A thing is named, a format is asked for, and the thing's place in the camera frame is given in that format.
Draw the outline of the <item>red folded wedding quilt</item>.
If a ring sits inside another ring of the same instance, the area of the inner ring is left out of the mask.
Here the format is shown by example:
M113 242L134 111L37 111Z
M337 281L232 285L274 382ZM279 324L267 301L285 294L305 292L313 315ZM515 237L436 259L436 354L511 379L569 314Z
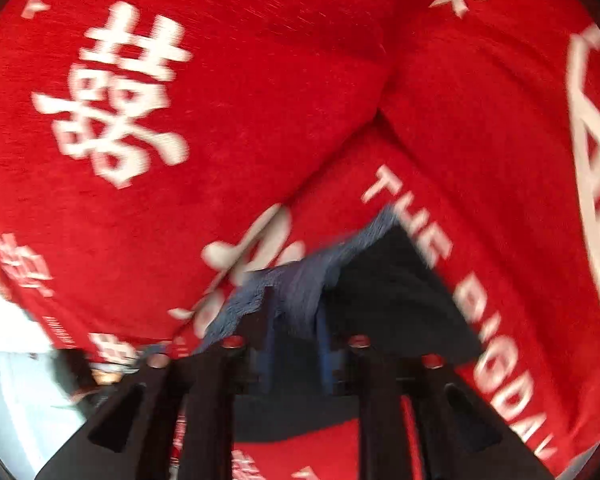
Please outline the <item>red folded wedding quilt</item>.
M564 78L578 0L10 0L0 281L121 361L394 202L596 308Z

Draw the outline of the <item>black pants with grey trim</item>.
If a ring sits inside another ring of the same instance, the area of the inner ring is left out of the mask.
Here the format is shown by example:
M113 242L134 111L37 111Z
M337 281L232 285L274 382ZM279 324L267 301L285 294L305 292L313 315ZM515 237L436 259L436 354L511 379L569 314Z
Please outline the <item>black pants with grey trim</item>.
M202 344L215 344L257 312L268 286L276 297L272 391L237 400L239 442L283 441L355 418L353 399L322 388L315 340L319 307L338 344L366 335L382 352L404 358L437 354L454 365L481 353L478 336L391 206L345 240L251 273L208 325Z

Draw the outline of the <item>red wedding bedspread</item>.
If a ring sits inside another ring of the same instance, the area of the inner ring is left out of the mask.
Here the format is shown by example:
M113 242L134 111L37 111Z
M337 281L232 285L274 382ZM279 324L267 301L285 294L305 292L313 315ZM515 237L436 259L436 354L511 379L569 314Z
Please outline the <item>red wedding bedspread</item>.
M260 276L386 212L396 240L324 284L378 344L460 361L460 376L559 474L600 442L600 297L565 122L409 127L337 139L193 136L170 178L175 272L196 331Z

